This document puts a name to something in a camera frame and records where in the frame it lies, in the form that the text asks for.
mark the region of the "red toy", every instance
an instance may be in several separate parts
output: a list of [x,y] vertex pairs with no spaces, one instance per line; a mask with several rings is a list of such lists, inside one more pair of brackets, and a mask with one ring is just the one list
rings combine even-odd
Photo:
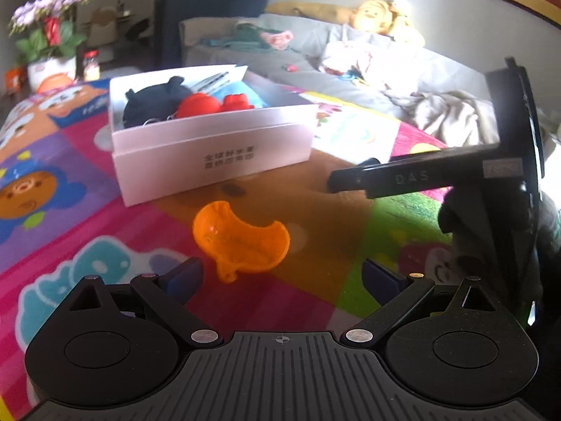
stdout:
[[217,112],[244,111],[254,108],[255,106],[248,103],[248,97],[243,93],[239,95],[226,95],[222,105],[213,96],[209,96],[206,93],[195,93],[181,102],[176,111],[176,118],[216,114]]

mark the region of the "colorful play mat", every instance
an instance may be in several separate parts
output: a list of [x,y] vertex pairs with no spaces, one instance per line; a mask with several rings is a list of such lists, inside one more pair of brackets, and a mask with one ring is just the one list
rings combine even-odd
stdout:
[[[326,192],[335,169],[443,147],[422,131],[304,92],[320,103],[310,161],[126,208],[111,160],[108,90],[106,80],[35,95],[0,132],[2,421],[19,419],[37,402],[25,349],[86,274],[127,283],[198,256],[205,278],[186,308],[226,338],[235,330],[341,333],[379,306],[361,285],[365,258],[453,282],[450,240],[436,220],[444,190],[376,201],[364,192]],[[217,200],[254,225],[285,224],[291,246],[280,266],[229,285],[218,281],[191,233],[197,211]]]

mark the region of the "white flower pot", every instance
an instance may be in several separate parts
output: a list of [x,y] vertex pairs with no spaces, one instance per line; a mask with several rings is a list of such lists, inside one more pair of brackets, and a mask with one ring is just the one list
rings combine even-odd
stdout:
[[76,57],[47,58],[35,61],[27,66],[27,77],[33,92],[36,92],[42,82],[53,74],[64,73],[72,80],[76,79]]

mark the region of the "silver screw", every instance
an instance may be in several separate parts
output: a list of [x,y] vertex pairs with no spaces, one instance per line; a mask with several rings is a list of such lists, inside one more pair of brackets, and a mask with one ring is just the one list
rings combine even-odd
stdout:
[[356,343],[370,342],[374,338],[372,333],[366,329],[351,329],[347,331],[345,337],[347,337],[347,339],[351,342]]
[[218,334],[211,329],[200,329],[191,334],[191,339],[197,343],[212,343],[218,340]]

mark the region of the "sofa armrest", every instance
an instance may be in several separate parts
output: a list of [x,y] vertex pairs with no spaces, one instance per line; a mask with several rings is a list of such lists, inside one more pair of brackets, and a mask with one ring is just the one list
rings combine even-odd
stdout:
[[195,17],[180,22],[181,45],[193,47],[201,39],[220,39],[232,36],[240,17]]

